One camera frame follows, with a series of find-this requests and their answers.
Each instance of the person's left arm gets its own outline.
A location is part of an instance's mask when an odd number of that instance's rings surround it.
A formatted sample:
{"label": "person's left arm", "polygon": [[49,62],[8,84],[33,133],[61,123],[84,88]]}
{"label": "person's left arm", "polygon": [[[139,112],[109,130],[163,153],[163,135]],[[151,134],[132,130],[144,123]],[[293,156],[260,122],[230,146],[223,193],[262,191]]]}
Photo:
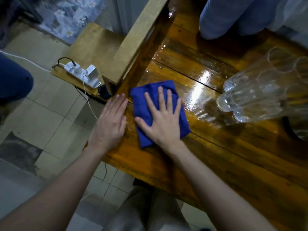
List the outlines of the person's left arm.
{"label": "person's left arm", "polygon": [[65,230],[103,156],[125,132],[125,95],[108,101],[88,146],[46,188],[0,220],[0,230]]}

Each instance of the person's right arm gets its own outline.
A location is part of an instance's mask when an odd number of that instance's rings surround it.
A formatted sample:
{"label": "person's right arm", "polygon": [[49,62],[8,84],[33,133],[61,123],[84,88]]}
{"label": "person's right arm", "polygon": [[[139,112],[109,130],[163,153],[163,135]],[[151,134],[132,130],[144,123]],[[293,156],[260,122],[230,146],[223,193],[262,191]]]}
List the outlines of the person's right arm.
{"label": "person's right arm", "polygon": [[152,113],[152,126],[149,127],[140,117],[136,117],[135,121],[183,171],[217,230],[276,230],[266,218],[188,150],[180,140],[181,100],[177,101],[173,113],[171,91],[167,91],[167,107],[162,87],[159,87],[158,93],[160,110],[156,110],[149,94],[144,94]]}

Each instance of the glossy wooden tabletop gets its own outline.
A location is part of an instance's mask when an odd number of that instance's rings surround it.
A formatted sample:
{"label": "glossy wooden tabletop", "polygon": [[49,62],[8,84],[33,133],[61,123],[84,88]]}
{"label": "glossy wooden tabletop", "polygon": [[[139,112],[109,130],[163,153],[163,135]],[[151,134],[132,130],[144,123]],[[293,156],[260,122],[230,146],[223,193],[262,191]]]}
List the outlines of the glossy wooden tabletop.
{"label": "glossy wooden tabletop", "polygon": [[[172,79],[192,130],[183,138],[188,148],[279,230],[304,230],[308,144],[292,139],[281,119],[236,123],[231,113],[217,108],[216,98],[227,78],[273,46],[298,56],[307,52],[266,30],[249,37],[231,31],[206,41],[198,29],[204,3],[172,0],[170,6],[119,93],[128,96],[132,87]],[[105,161],[202,209],[189,182],[158,147],[140,149],[131,100],[126,116],[125,136]]]}

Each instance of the cleaning rag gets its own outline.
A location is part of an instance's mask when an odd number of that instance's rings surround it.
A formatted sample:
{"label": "cleaning rag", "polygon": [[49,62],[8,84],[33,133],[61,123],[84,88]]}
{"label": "cleaning rag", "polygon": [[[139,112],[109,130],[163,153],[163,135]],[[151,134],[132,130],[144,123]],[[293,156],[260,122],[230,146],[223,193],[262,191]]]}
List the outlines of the cleaning rag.
{"label": "cleaning rag", "polygon": [[[168,89],[171,90],[173,112],[174,112],[175,107],[176,107],[176,101],[179,98],[179,95],[177,94],[175,90],[175,85],[172,80],[156,82],[156,83],[149,83],[144,86],[134,87],[130,89],[130,96],[132,97],[132,100],[134,103],[134,116],[141,117],[148,126],[152,126],[153,119],[152,119],[151,112],[148,109],[148,105],[144,97],[144,93],[145,92],[149,93],[156,109],[159,110],[159,104],[158,104],[158,87],[159,86],[163,87],[165,102],[167,102],[167,90]],[[180,138],[183,138],[184,136],[188,135],[191,132],[185,112],[184,112],[183,105],[180,110],[179,124],[180,124]],[[139,136],[141,148],[148,147],[154,144],[153,141],[150,140],[139,127],[137,127],[137,134]]]}

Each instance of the power strip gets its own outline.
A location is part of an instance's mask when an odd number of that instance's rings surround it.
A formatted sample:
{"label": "power strip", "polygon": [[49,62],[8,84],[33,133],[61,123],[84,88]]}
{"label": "power strip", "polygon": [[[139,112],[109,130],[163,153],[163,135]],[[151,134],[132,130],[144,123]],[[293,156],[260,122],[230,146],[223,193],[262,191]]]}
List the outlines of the power strip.
{"label": "power strip", "polygon": [[101,85],[101,82],[97,78],[98,71],[94,65],[90,65],[87,69],[83,69],[78,63],[75,62],[75,64],[74,66],[73,62],[69,62],[64,66],[64,69],[92,88],[97,88]]}

